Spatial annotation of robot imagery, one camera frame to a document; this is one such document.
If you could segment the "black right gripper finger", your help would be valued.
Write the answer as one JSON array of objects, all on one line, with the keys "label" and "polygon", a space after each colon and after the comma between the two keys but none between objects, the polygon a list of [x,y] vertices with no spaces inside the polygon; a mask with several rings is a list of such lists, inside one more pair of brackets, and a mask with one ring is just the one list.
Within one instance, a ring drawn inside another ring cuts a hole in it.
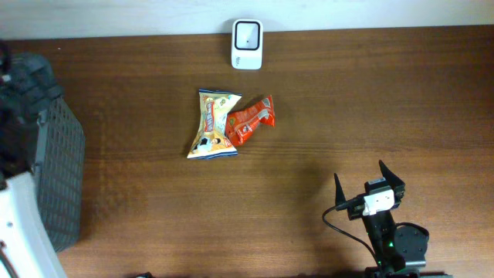
[{"label": "black right gripper finger", "polygon": [[393,189],[404,189],[405,183],[382,160],[379,160],[379,166],[381,174]]},{"label": "black right gripper finger", "polygon": [[346,198],[337,173],[334,173],[333,176],[335,181],[335,206],[341,206],[346,202]]}]

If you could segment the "red snack packet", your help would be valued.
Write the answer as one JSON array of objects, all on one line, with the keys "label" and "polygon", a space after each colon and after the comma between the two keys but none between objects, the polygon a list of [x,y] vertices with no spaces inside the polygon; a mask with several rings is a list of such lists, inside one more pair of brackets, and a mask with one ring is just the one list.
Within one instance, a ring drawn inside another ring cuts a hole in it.
[{"label": "red snack packet", "polygon": [[225,134],[235,147],[243,145],[260,124],[276,125],[272,96],[263,98],[251,107],[228,114]]}]

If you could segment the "yellow wet wipes pack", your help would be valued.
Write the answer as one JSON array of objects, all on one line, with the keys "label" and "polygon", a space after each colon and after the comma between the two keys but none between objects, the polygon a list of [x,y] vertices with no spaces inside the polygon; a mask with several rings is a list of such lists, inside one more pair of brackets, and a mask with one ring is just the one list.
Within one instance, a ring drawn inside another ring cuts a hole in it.
[{"label": "yellow wet wipes pack", "polygon": [[238,152],[225,130],[228,113],[240,101],[242,95],[206,89],[200,89],[198,95],[201,119],[187,159],[206,160],[236,156]]}]

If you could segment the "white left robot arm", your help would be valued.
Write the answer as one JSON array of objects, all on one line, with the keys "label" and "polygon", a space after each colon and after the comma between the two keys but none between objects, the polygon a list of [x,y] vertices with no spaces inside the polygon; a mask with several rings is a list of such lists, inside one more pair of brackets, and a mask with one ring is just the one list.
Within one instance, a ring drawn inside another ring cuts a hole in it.
[{"label": "white left robot arm", "polygon": [[1,275],[64,277],[73,114],[47,60],[1,44]]}]

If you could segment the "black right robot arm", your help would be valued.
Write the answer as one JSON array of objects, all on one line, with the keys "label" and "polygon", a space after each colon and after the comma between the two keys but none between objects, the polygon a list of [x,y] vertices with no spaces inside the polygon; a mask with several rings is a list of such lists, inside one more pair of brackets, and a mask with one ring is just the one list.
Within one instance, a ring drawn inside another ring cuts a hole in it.
[{"label": "black right robot arm", "polygon": [[[447,273],[423,273],[430,239],[429,231],[410,222],[395,222],[391,211],[397,209],[405,193],[405,183],[383,161],[379,162],[382,177],[367,181],[365,192],[347,199],[340,179],[334,176],[335,205],[322,214],[323,222],[336,232],[362,244],[371,254],[375,266],[364,270],[365,277],[447,277]],[[333,211],[347,212],[350,221],[360,219],[370,240],[362,239],[337,228],[327,220]]]}]

